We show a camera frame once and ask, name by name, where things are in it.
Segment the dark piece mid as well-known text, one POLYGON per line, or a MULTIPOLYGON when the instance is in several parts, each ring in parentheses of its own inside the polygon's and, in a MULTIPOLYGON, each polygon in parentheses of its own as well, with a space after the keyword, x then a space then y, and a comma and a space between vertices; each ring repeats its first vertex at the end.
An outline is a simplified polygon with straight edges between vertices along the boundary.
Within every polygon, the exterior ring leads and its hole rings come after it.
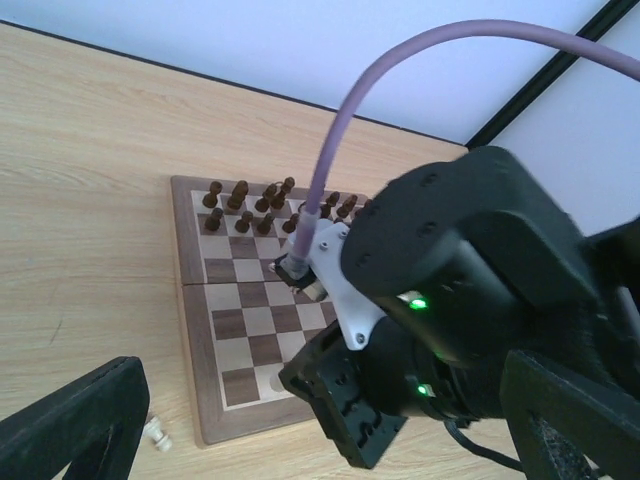
POLYGON ((357 200, 357 195, 349 195, 346 200, 336 209, 336 217, 341 220, 346 219, 355 208, 357 200))

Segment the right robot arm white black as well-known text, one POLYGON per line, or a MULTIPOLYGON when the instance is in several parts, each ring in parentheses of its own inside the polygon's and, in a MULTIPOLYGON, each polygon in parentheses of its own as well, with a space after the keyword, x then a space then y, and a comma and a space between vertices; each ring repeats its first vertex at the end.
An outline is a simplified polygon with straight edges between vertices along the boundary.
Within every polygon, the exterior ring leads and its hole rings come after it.
POLYGON ((316 232, 335 320, 280 371, 370 469, 411 417, 530 479, 639 475, 639 225, 593 236, 507 150, 392 179, 316 232))

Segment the light pawn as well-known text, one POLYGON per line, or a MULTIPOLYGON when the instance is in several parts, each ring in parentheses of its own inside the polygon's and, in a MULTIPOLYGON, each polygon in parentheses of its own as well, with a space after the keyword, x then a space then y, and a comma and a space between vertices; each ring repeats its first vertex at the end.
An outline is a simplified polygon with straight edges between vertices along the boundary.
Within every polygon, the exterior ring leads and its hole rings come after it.
POLYGON ((160 452, 167 452, 173 446, 172 439, 163 430, 162 424, 157 416, 153 416, 147 420, 143 428, 143 435, 149 438, 155 448, 160 452))

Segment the dark pawn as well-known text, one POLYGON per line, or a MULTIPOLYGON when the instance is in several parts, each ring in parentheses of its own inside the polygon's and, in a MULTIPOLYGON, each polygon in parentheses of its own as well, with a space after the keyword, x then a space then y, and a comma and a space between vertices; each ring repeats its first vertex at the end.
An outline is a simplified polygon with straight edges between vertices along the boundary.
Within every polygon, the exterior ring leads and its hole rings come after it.
POLYGON ((260 235, 268 235, 274 223, 274 216, 271 213, 266 213, 262 220, 257 224, 256 231, 260 235))

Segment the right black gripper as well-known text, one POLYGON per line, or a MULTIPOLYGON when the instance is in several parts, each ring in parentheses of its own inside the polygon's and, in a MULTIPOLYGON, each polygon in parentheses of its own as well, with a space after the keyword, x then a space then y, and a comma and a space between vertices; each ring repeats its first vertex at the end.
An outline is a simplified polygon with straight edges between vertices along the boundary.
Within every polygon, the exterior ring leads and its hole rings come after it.
POLYGON ((583 236, 509 151, 411 170, 346 225, 342 272, 385 316, 357 351, 336 316, 280 378, 351 466, 374 467, 410 417, 502 418, 513 350, 599 378, 583 236))

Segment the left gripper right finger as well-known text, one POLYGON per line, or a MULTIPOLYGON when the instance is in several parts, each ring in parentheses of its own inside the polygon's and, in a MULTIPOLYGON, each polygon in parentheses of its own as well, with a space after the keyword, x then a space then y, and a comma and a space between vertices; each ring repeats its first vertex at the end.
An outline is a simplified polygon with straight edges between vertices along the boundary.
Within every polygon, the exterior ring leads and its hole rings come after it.
POLYGON ((639 477, 639 402, 524 351, 504 365, 500 401, 529 479, 639 477))

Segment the wooden chess board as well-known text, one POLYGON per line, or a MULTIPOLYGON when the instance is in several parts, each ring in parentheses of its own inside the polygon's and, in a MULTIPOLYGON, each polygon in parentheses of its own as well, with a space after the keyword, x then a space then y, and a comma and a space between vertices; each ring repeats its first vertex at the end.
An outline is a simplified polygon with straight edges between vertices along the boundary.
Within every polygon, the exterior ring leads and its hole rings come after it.
POLYGON ((255 203, 276 180, 252 182, 238 211, 226 207, 234 180, 174 176, 176 278, 183 344, 200 447, 312 418, 311 408, 278 386, 278 373, 336 317, 329 300, 293 293, 269 269, 286 245, 283 223, 307 197, 296 186, 272 211, 268 235, 255 203), (223 189, 214 209, 202 199, 223 189))

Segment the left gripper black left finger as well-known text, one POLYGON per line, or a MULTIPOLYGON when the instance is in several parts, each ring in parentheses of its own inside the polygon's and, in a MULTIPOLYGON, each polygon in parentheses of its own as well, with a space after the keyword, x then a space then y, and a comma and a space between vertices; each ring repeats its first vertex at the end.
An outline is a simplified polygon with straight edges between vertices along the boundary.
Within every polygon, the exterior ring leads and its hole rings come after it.
POLYGON ((117 357, 1 421, 1 477, 126 479, 149 405, 141 360, 117 357))

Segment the dark pawn board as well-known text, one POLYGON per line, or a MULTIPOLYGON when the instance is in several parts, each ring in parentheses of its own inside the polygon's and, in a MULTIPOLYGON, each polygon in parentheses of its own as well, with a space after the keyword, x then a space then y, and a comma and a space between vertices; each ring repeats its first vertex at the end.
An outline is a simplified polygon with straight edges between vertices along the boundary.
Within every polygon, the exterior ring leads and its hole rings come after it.
POLYGON ((291 234, 296 230, 298 222, 299 222, 299 215, 297 213, 292 214, 291 217, 283 223, 282 231, 286 234, 291 234))

